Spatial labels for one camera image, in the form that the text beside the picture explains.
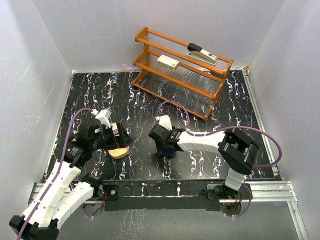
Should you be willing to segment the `stack of credit cards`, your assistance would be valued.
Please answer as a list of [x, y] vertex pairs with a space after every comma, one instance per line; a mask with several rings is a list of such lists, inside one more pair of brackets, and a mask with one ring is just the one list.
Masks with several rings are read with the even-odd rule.
[[112, 122], [112, 123], [110, 124], [110, 127], [112, 128], [113, 135], [114, 135], [115, 137], [118, 137], [120, 134], [119, 134], [119, 129], [118, 129], [117, 123]]

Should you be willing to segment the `blue card holder wallet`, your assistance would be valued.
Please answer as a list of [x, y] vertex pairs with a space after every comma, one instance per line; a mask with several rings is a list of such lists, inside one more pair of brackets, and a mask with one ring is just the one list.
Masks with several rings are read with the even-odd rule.
[[158, 151], [158, 154], [167, 158], [174, 158], [176, 156], [176, 150], [172, 147], [163, 148]]

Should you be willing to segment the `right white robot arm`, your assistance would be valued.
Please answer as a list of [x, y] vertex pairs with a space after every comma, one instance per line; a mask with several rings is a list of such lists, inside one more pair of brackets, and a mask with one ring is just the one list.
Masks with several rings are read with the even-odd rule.
[[259, 155], [259, 145], [240, 129], [232, 128], [209, 134], [188, 133], [183, 128], [171, 130], [156, 124], [148, 133], [154, 140], [157, 153], [174, 158], [176, 152], [204, 151], [219, 154], [229, 166], [222, 185], [207, 189], [209, 196], [216, 199], [236, 199], [247, 177], [252, 173]]

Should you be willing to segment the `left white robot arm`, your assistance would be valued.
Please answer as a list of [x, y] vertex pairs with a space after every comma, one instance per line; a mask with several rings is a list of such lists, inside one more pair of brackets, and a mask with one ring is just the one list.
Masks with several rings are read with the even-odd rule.
[[89, 173], [66, 193], [93, 153], [126, 148], [132, 142], [122, 123], [109, 123], [107, 117], [96, 116], [92, 125], [80, 126], [75, 135], [67, 133], [61, 159], [45, 184], [27, 209], [9, 221], [17, 239], [55, 240], [77, 208], [86, 200], [97, 200], [103, 195], [102, 180]]

